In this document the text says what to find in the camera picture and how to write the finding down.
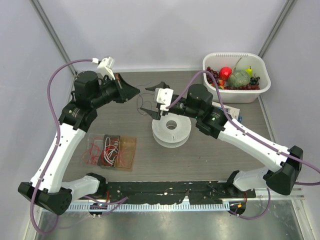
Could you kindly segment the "white plastic cable spool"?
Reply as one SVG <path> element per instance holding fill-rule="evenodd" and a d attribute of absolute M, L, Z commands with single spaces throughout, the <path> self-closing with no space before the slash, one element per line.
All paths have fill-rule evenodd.
<path fill-rule="evenodd" d="M 178 148 L 190 137 L 192 122 L 189 117 L 169 113 L 151 123 L 155 141 L 165 148 Z"/>

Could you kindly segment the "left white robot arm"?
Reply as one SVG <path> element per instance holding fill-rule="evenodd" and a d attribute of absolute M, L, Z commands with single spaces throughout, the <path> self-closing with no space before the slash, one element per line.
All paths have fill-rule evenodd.
<path fill-rule="evenodd" d="M 78 144 L 97 118 L 97 109 L 110 102 L 123 104 L 140 93 L 119 73 L 114 76 L 99 78 L 94 71 L 77 75 L 72 100 L 62 109 L 49 152 L 31 180 L 18 187 L 32 205 L 60 216 L 75 200 L 85 196 L 100 200 L 106 195 L 108 184 L 101 175 L 90 172 L 71 182 L 63 182 L 63 177 Z"/>

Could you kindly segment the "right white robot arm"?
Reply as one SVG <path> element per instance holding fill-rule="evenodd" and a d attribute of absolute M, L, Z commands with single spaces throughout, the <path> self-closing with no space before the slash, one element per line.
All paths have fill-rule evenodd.
<path fill-rule="evenodd" d="M 259 188 L 269 188 L 284 196 L 291 194 L 302 169 L 301 163 L 291 158 L 301 159 L 301 148 L 281 146 L 249 130 L 221 108 L 213 106 L 213 95 L 202 84 L 192 84 L 186 97 L 182 98 L 178 98 L 164 82 L 147 90 L 154 92 L 156 110 L 144 108 L 143 111 L 154 120 L 167 114 L 193 118 L 203 134 L 234 145 L 264 165 L 255 170 L 232 172 L 225 186 L 230 197 L 236 198 L 247 190 Z"/>

